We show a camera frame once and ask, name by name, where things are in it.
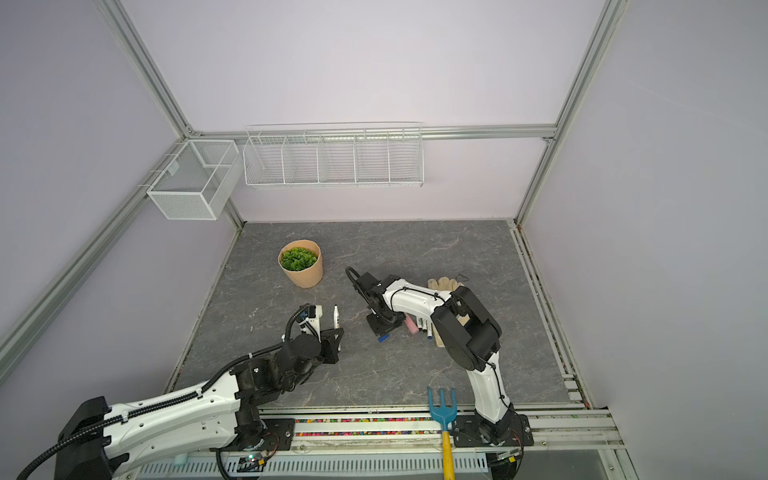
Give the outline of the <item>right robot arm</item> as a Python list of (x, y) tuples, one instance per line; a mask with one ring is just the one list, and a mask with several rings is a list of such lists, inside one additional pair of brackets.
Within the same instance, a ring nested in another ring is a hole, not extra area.
[(379, 280), (351, 267), (345, 273), (368, 305), (366, 320), (379, 340), (386, 339), (408, 317), (425, 320), (437, 331), (451, 359), (467, 371), (482, 438), (499, 444), (520, 433), (499, 373), (502, 329), (469, 288), (429, 289), (394, 275)]

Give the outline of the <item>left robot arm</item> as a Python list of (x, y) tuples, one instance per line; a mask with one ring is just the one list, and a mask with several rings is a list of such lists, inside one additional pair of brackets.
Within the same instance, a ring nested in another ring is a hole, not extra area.
[(137, 467), (199, 450), (264, 449), (273, 455), (289, 447), (293, 429), (263, 420), (259, 408), (305, 383), (322, 364), (338, 361), (344, 331), (301, 333), (222, 367), (210, 380), (143, 401), (83, 402), (57, 443), (20, 473), (27, 479), (48, 459), (57, 479), (112, 479)]

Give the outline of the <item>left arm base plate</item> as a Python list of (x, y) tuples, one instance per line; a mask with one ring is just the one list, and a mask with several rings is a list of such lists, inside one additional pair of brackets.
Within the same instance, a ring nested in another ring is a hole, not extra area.
[(296, 419), (293, 417), (266, 418), (258, 420), (254, 426), (239, 432), (235, 438), (219, 450), (266, 451), (289, 450), (294, 437)]

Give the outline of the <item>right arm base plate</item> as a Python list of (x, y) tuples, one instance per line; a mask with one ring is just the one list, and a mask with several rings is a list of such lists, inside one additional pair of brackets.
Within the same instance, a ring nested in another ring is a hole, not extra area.
[(526, 415), (508, 412), (493, 423), (481, 415), (460, 415), (449, 429), (454, 445), (464, 447), (523, 447), (535, 441)]

